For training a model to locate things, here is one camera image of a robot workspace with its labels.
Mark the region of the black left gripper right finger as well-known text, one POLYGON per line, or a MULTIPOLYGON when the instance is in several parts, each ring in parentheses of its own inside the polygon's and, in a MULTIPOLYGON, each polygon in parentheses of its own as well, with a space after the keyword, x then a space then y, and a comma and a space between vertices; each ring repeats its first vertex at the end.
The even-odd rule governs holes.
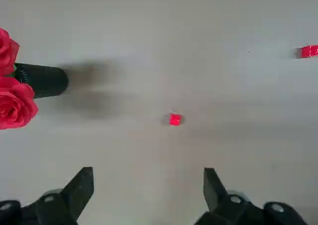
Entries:
POLYGON ((282 202, 267 202, 263 208, 239 194, 229 193, 215 169, 204 168, 203 194, 208 206, 197 225, 305 225, 296 210, 282 202))

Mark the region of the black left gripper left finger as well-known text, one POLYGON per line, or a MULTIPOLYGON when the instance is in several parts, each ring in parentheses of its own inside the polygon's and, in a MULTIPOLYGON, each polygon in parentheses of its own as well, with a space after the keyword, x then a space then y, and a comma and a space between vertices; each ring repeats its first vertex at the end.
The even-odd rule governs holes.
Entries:
POLYGON ((18 200, 2 200, 0 223, 76 225, 93 193, 93 168, 83 167, 63 189, 50 190, 27 206, 23 207, 18 200))

